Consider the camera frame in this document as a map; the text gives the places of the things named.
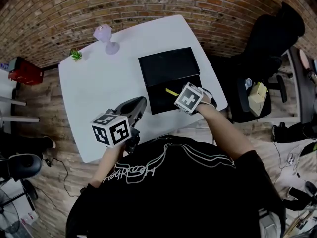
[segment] red box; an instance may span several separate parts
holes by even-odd
[[[14,58],[9,64],[9,67],[12,66],[14,70],[9,73],[9,79],[25,85],[37,85],[43,82],[44,72],[23,58]]]

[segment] purple lamp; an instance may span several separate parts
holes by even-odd
[[[113,55],[118,52],[120,45],[118,42],[112,42],[111,39],[111,27],[108,25],[102,25],[95,29],[94,37],[103,43],[106,43],[106,53]]]

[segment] black t-shirt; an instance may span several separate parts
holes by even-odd
[[[218,147],[164,136],[119,160],[74,204],[66,237],[259,237],[259,210],[285,208],[255,151],[236,161]]]

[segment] green plant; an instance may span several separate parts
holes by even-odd
[[[77,49],[71,50],[70,53],[71,53],[71,57],[72,57],[75,61],[80,60],[81,57],[82,57],[81,52],[78,51]]]

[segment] black box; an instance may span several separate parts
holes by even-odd
[[[177,109],[174,105],[177,96],[166,92],[166,88],[180,94],[187,82],[202,86],[200,70],[190,47],[141,57],[139,63],[152,115]]]

